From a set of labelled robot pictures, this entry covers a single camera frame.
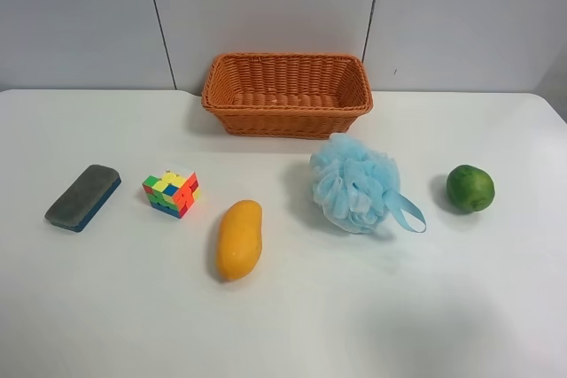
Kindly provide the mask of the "colourful puzzle cube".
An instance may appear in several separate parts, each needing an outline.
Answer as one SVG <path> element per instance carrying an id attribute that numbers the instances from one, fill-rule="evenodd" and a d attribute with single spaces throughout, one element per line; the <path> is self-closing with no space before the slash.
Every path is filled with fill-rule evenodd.
<path id="1" fill-rule="evenodd" d="M 166 170 L 161 176 L 149 175 L 142 183 L 150 206 L 174 218 L 181 219 L 200 196 L 198 177 Z"/>

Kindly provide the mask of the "orange woven basket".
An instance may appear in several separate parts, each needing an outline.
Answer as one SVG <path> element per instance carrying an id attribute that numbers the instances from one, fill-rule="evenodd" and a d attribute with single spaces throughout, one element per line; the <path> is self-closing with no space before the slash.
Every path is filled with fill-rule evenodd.
<path id="1" fill-rule="evenodd" d="M 326 139 L 373 108 L 355 56 L 225 53 L 212 63 L 201 104 L 230 135 Z"/>

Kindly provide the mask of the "green lemon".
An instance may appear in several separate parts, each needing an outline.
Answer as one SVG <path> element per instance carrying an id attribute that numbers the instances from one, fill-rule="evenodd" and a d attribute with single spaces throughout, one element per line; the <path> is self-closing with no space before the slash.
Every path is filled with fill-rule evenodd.
<path id="1" fill-rule="evenodd" d="M 453 206 L 466 213 L 483 211 L 495 198 L 493 179 L 475 166 L 460 165 L 452 170 L 446 188 Z"/>

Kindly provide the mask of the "light blue bath pouf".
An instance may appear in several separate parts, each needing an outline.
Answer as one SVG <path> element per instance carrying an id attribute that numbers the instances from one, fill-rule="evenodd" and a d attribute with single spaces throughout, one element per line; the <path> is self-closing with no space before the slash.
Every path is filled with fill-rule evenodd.
<path id="1" fill-rule="evenodd" d="M 309 161 L 314 202 L 335 226 L 371 234 L 389 215 L 409 232 L 427 229 L 421 210 L 400 193 L 400 171 L 387 154 L 343 133 L 332 134 Z"/>

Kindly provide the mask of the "yellow mango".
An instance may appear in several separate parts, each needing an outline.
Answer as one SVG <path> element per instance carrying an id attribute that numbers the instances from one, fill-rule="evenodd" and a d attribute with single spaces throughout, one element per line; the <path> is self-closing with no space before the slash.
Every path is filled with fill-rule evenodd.
<path id="1" fill-rule="evenodd" d="M 262 208 L 253 200 L 233 204 L 222 216 L 216 251 L 216 267 L 224 281 L 247 276 L 262 252 Z"/>

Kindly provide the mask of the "grey blue board eraser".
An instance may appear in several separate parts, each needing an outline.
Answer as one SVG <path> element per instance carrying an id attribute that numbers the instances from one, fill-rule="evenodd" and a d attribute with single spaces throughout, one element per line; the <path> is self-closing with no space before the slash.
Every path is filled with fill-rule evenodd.
<path id="1" fill-rule="evenodd" d="M 54 202 L 44 218 L 53 226 L 79 233 L 120 184 L 115 169 L 90 165 Z"/>

